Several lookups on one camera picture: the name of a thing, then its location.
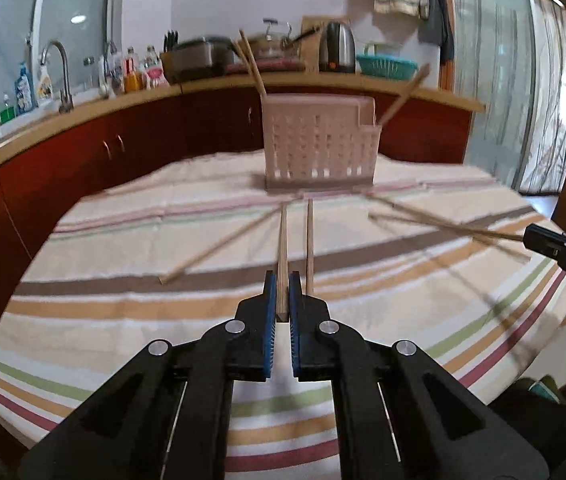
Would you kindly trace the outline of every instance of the round table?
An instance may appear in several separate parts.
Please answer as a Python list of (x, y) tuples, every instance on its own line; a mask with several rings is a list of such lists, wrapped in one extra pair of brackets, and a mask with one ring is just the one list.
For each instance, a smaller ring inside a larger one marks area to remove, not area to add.
[[(285, 195), (262, 187), (262, 152), (177, 162), (81, 200), (37, 254), (0, 320), (0, 421), (33, 446), (143, 346), (198, 339), (262, 291), (274, 216), (162, 286), (158, 276)], [(517, 193), (467, 166), (379, 156), (374, 192), (459, 223), (558, 230)], [(566, 315), (566, 275), (522, 244), (487, 246), (419, 224), (372, 222), (388, 206), (315, 192), (314, 296), (366, 339), (406, 338), (480, 400), (507, 388)], [(289, 269), (305, 266), (306, 205), (288, 207)], [(298, 383), (277, 324), (272, 378), (234, 384), (227, 478), (339, 478), (329, 383)]]

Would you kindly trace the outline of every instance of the tablecloth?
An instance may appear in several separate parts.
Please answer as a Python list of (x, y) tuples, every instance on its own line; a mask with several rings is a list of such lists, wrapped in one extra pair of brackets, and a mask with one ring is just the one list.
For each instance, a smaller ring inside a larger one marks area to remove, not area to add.
[[(158, 276), (289, 196), (263, 188), (262, 152), (171, 164), (86, 197), (58, 223), (0, 320), (0, 422), (32, 446), (155, 338), (180, 344), (234, 316), (275, 266), (278, 216), (162, 286)], [(472, 226), (558, 230), (467, 166), (379, 156), (374, 192)], [(566, 315), (566, 275), (517, 242), (490, 247), (403, 222), (361, 195), (316, 192), (314, 295), (366, 339), (408, 338), (484, 402), (511, 384)], [(289, 268), (303, 273), (306, 205), (288, 207)], [(229, 479), (339, 478), (329, 383), (291, 374), (277, 324), (272, 378), (234, 384)]]

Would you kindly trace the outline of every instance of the cabinet handle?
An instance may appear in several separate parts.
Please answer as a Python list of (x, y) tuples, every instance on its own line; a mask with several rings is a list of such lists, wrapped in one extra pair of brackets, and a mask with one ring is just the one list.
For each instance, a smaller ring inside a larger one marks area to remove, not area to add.
[(108, 159), (112, 160), (112, 152), (109, 151), (109, 146), (105, 141), (103, 141), (103, 146), (105, 146), (105, 149), (108, 150)]

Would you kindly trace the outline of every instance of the metal screw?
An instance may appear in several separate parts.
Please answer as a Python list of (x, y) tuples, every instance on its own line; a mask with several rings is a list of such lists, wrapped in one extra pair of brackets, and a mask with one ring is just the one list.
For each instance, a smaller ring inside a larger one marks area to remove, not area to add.
[(152, 341), (150, 345), (147, 347), (147, 351), (152, 355), (163, 355), (167, 350), (170, 349), (170, 345), (168, 345), (165, 341), (157, 339), (156, 341)]
[(403, 339), (396, 343), (396, 350), (399, 354), (414, 355), (416, 353), (416, 345), (412, 341)]
[(338, 323), (336, 321), (332, 321), (331, 319), (328, 321), (322, 321), (319, 325), (319, 330), (324, 334), (335, 334), (338, 332)]
[(240, 319), (233, 319), (225, 323), (225, 329), (230, 334), (240, 334), (243, 330), (245, 330), (245, 323), (243, 323)]

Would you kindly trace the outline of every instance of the wooden cutting board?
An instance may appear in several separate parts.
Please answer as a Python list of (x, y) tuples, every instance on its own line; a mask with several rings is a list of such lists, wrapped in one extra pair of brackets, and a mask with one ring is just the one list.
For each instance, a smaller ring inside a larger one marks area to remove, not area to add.
[[(347, 16), (303, 16), (301, 32), (305, 32), (310, 28), (316, 27), (316, 25), (323, 27), (329, 22), (349, 24), (349, 18)], [(318, 34), (314, 34), (314, 36), (301, 41), (299, 56), (301, 61), (305, 63), (306, 72), (319, 71), (320, 35), (321, 33), (319, 32)]]

